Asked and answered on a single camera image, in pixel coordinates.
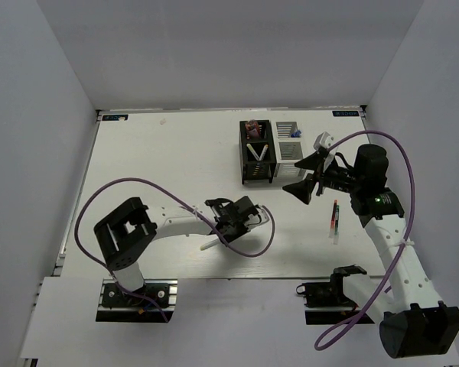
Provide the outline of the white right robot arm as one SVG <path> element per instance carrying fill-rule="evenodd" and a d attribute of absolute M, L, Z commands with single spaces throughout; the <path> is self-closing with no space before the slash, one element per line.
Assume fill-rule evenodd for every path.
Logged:
<path fill-rule="evenodd" d="M 375 284 L 357 265 L 335 268 L 331 298 L 341 305 L 353 301 L 379 327 L 382 346 L 393 359 L 447 353 L 459 332 L 459 308 L 446 305 L 427 279 L 409 239 L 405 211 L 386 186 L 386 150 L 361 145 L 353 165 L 341 167 L 334 154 L 318 148 L 295 166 L 309 173 L 284 191 L 305 204 L 325 188 L 348 193 L 386 270 Z"/>

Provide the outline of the pale yellow capped marker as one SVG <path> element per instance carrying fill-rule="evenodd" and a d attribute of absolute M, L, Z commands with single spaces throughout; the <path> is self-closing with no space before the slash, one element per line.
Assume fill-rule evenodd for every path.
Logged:
<path fill-rule="evenodd" d="M 260 155 L 256 152 L 256 150 L 254 149 L 254 147 L 253 147 L 251 144 L 247 144 L 246 146 L 247 146 L 247 148 L 249 149 L 249 151 L 251 152 L 252 156 L 253 156 L 257 161 L 260 161 L 260 160 L 261 160 Z"/>

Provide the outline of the clear tube of markers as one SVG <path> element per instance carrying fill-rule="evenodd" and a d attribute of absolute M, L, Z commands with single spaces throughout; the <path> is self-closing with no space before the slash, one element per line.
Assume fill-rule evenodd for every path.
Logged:
<path fill-rule="evenodd" d="M 248 139 L 261 138 L 261 130 L 259 122 L 255 119 L 248 120 L 244 123 L 246 136 Z"/>

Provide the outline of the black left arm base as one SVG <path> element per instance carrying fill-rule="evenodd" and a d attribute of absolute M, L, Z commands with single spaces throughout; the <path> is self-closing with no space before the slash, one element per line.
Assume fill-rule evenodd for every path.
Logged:
<path fill-rule="evenodd" d="M 104 280 L 100 289 L 96 322 L 101 323 L 167 323 L 171 320 L 176 300 L 176 280 L 146 280 L 141 290 L 150 297 L 162 312 L 150 301 L 127 295 L 112 280 Z"/>

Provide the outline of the dark logo sticker right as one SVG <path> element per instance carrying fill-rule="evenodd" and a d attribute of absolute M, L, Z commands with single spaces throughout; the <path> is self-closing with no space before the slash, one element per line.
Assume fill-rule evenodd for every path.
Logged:
<path fill-rule="evenodd" d="M 334 117 L 360 117 L 360 113 L 358 111 L 352 110 L 333 110 L 332 115 Z"/>

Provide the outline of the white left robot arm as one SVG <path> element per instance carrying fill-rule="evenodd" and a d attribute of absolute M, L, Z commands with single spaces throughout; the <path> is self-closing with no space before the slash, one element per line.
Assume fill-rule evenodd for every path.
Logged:
<path fill-rule="evenodd" d="M 221 233 L 231 243 L 269 221 L 263 208 L 248 196 L 233 202 L 206 200 L 190 210 L 179 207 L 148 208 L 132 197 L 94 226 L 94 234 L 106 266 L 121 285 L 120 296 L 128 304 L 140 304 L 146 296 L 138 259 L 156 240 L 179 235 Z"/>

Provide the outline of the yellow capped marker horizontal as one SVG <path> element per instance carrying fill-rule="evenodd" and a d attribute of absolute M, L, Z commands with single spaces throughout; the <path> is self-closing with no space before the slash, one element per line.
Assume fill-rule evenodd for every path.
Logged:
<path fill-rule="evenodd" d="M 214 239 L 214 240 L 212 240 L 212 241 L 210 241 L 210 242 L 208 242 L 208 243 L 203 244 L 203 245 L 200 247 L 200 250 L 201 250 L 201 251 L 206 251 L 207 249 L 212 248 L 212 247 L 214 247 L 214 246 L 217 246 L 217 245 L 219 245 L 219 244 L 220 244 L 220 240 L 219 240 L 219 239 Z"/>

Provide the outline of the dark logo sticker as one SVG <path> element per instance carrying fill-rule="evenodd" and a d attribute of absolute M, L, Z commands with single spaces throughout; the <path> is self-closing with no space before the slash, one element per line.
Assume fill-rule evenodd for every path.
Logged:
<path fill-rule="evenodd" d="M 352 110 L 333 110 L 332 115 L 334 117 L 360 117 L 360 113 L 358 111 Z"/>
<path fill-rule="evenodd" d="M 128 114 L 109 114 L 102 116 L 102 120 L 107 122 L 126 121 L 128 118 Z"/>

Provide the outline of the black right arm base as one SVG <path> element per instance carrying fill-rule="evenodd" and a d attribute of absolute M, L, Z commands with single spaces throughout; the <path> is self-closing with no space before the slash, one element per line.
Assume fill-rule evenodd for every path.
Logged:
<path fill-rule="evenodd" d="M 295 293 L 304 299 L 305 323 L 308 326 L 332 326 L 356 316 L 360 307 L 343 293 L 343 279 L 352 275 L 367 275 L 357 265 L 335 268 L 325 281 L 299 284 Z"/>

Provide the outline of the white slotted organizer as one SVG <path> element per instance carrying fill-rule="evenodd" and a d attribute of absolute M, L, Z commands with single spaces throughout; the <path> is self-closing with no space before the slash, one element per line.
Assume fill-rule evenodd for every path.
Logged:
<path fill-rule="evenodd" d="M 276 169 L 274 178 L 280 181 L 302 179 L 305 170 L 296 168 L 295 163 L 308 155 L 301 126 L 297 122 L 271 122 L 275 145 Z M 291 138 L 296 130 L 301 130 L 300 138 Z"/>

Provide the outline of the green capped marker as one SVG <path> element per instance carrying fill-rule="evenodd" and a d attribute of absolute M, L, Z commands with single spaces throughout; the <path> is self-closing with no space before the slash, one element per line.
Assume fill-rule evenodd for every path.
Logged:
<path fill-rule="evenodd" d="M 335 245 L 338 244 L 339 237 L 340 237 L 339 223 L 340 223 L 340 206 L 336 205 L 335 212 L 334 212 L 334 233 L 333 233 L 333 243 Z"/>

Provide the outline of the black slotted organizer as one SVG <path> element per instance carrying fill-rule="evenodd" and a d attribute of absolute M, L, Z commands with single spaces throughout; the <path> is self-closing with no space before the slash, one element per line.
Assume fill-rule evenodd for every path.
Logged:
<path fill-rule="evenodd" d="M 269 120 L 257 120 L 260 125 L 261 138 L 248 139 L 244 127 L 246 121 L 239 122 L 239 161 L 242 184 L 262 180 L 267 180 L 271 184 L 276 169 L 275 145 L 271 123 Z M 264 160 L 257 161 L 247 148 L 247 144 L 251 144 L 259 155 L 263 146 L 268 144 L 269 148 Z"/>

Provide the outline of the dark logo sticker left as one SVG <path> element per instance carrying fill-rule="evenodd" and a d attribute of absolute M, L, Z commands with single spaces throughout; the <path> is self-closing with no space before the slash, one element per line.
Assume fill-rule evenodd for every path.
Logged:
<path fill-rule="evenodd" d="M 128 118 L 128 114 L 109 114 L 102 116 L 102 120 L 107 122 L 126 121 Z"/>

